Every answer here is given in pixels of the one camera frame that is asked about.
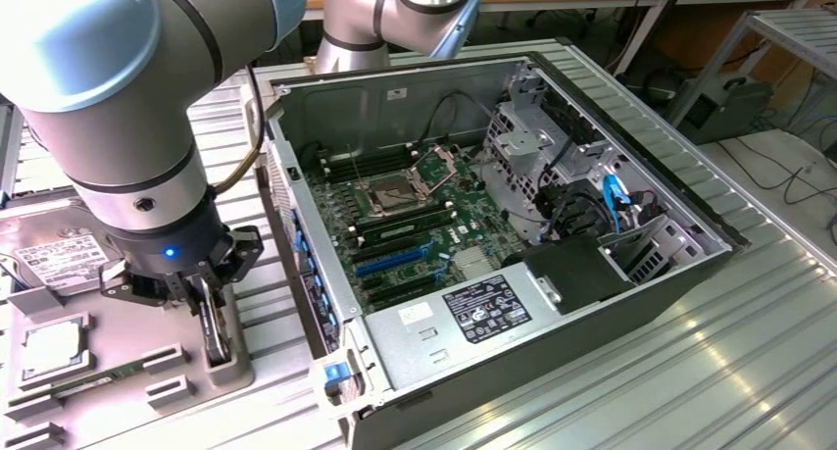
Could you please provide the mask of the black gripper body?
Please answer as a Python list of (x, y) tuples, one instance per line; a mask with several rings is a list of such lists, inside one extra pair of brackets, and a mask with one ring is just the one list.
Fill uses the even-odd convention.
[(135, 275), (192, 273), (201, 262), (217, 262), (228, 253), (228, 226), (210, 193), (170, 225), (142, 231), (110, 225), (103, 229)]

